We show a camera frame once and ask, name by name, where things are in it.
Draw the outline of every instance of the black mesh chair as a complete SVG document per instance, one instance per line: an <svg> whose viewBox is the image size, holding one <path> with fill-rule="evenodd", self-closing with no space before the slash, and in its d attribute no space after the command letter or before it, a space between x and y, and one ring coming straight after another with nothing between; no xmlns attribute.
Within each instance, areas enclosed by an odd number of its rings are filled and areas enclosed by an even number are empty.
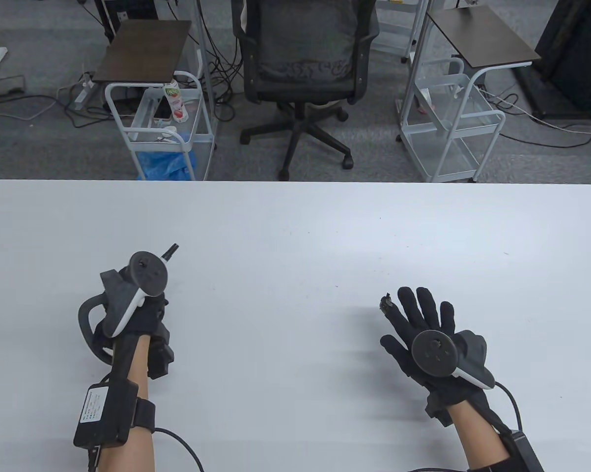
<svg viewBox="0 0 591 472"><path fill-rule="evenodd" d="M284 114L277 123L242 130L241 144L249 144L252 136L291 130L279 180L289 180L302 133L343 153L343 168L352 169L350 148L316 124L332 116L345 121L347 112L336 106L311 110L306 104L343 99L354 104L365 95L369 49L379 33L376 0L247 0L244 26L243 0L231 2L244 61L245 97L253 103L276 102ZM346 7L350 10L338 13ZM289 43L294 37L300 41ZM288 41L281 44L281 38Z"/></svg>

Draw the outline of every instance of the bottle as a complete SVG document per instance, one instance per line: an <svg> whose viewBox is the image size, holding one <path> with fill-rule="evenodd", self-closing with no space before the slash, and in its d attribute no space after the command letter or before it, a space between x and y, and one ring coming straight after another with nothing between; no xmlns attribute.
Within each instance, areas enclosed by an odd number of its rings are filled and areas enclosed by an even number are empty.
<svg viewBox="0 0 591 472"><path fill-rule="evenodd" d="M167 97L167 101L171 107L173 119L178 123L184 123L188 119L188 112L181 97L181 90L179 90L179 85L175 79L170 84L165 85L165 97Z"/></svg>

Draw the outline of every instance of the label on battery pack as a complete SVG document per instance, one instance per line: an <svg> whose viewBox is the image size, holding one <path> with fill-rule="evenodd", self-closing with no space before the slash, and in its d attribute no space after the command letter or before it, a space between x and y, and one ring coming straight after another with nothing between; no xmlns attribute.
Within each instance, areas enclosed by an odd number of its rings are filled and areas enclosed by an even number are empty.
<svg viewBox="0 0 591 472"><path fill-rule="evenodd" d="M109 387L96 387L91 388L88 391L79 423L93 423L101 419L108 388Z"/></svg>

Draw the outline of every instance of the black battery pack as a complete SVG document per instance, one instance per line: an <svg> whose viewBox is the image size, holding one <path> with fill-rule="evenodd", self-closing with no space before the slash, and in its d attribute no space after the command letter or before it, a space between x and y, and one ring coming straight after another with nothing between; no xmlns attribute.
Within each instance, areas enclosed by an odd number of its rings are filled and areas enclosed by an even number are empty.
<svg viewBox="0 0 591 472"><path fill-rule="evenodd" d="M130 380L110 380L91 385L73 445L90 450L125 444L134 420L137 398L138 385Z"/></svg>

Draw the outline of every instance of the dark wooden shelf top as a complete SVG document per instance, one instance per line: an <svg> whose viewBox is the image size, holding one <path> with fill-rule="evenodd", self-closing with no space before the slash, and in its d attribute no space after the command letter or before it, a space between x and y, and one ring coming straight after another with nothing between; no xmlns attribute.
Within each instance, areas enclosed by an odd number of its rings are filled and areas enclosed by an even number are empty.
<svg viewBox="0 0 591 472"><path fill-rule="evenodd" d="M540 59L486 6L429 12L428 16L471 67L483 69Z"/></svg>
<svg viewBox="0 0 591 472"><path fill-rule="evenodd" d="M190 24L177 20L125 20L93 81L171 82Z"/></svg>

